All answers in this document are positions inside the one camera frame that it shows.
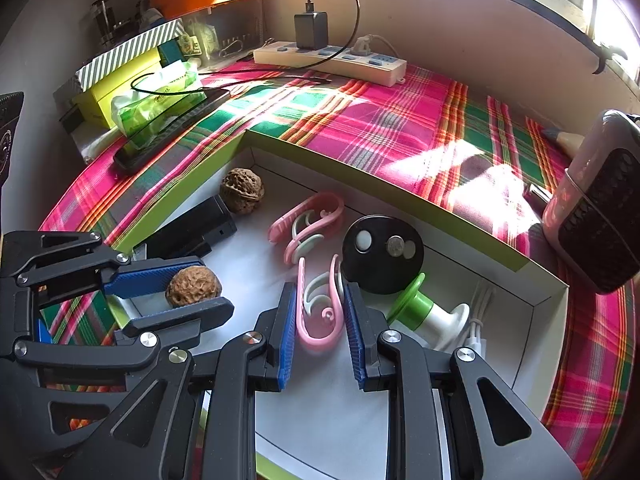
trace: black speaker grille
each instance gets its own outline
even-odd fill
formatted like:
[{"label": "black speaker grille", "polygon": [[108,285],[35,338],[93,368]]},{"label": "black speaker grille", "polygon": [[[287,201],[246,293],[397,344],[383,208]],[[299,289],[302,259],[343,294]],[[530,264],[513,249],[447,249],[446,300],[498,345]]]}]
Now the black speaker grille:
[{"label": "black speaker grille", "polygon": [[[586,191],[638,257],[640,162],[623,148],[612,150]],[[558,230],[558,241],[603,292],[624,285],[640,267],[610,225],[583,198]]]}]

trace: power strip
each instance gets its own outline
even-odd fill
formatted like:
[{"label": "power strip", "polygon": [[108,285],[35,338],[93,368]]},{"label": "power strip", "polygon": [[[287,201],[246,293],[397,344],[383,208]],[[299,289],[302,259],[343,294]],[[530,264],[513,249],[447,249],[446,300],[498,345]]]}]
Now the power strip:
[{"label": "power strip", "polygon": [[[254,60],[259,64],[299,68],[331,56],[339,46],[327,46],[320,50],[303,50],[289,41],[276,41],[254,50]],[[404,78],[406,61],[384,54],[355,56],[345,50],[343,54],[319,65],[318,72],[362,79],[384,86],[393,86]]]}]

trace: white dot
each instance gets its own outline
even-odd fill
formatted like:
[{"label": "white dot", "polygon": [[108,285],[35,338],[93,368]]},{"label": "white dot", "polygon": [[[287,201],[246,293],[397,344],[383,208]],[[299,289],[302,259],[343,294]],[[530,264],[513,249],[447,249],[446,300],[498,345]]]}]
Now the white dot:
[{"label": "white dot", "polygon": [[360,231],[356,234],[356,248],[364,252],[371,247],[371,233],[369,231]]},{"label": "white dot", "polygon": [[410,260],[415,256],[415,243],[411,240],[407,240],[404,243],[404,252],[402,252],[402,256],[404,256],[407,260]]}]

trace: pink clip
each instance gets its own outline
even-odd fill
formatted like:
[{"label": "pink clip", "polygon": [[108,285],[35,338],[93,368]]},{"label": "pink clip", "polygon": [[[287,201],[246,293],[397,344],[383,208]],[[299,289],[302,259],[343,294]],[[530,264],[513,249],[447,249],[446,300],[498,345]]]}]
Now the pink clip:
[{"label": "pink clip", "polygon": [[[269,227],[267,238],[272,243],[281,242],[290,233],[291,241],[284,251],[284,263],[296,264],[301,256],[337,231],[342,225],[344,200],[331,192],[316,193],[302,204],[295,206],[284,216],[278,218]],[[319,220],[310,221],[310,216],[318,216]],[[306,227],[298,232],[300,221]]]},{"label": "pink clip", "polygon": [[[344,325],[342,311],[342,279],[338,255],[334,254],[329,272],[312,280],[305,288],[305,259],[298,261],[298,293],[296,294],[296,332],[311,353],[320,353],[335,347]],[[329,296],[319,294],[311,301],[309,294],[328,282]]]}]

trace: wall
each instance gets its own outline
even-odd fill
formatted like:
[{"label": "wall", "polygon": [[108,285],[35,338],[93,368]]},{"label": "wall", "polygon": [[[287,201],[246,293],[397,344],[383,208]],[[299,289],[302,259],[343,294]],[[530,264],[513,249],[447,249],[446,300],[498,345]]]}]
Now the wall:
[{"label": "wall", "polygon": [[[0,93],[23,91],[9,179],[2,188],[2,228],[38,228],[82,171],[58,123],[52,94],[97,49],[88,16],[95,0],[29,0],[0,45]],[[138,0],[111,0],[117,19]]]},{"label": "wall", "polygon": [[[314,0],[332,44],[353,30],[353,0]],[[410,63],[484,90],[542,123],[586,133],[606,108],[640,112],[627,85],[560,28],[511,0],[360,0],[359,35],[380,34]],[[269,36],[295,39],[305,0],[267,0]],[[380,45],[381,52],[385,47]]]}]

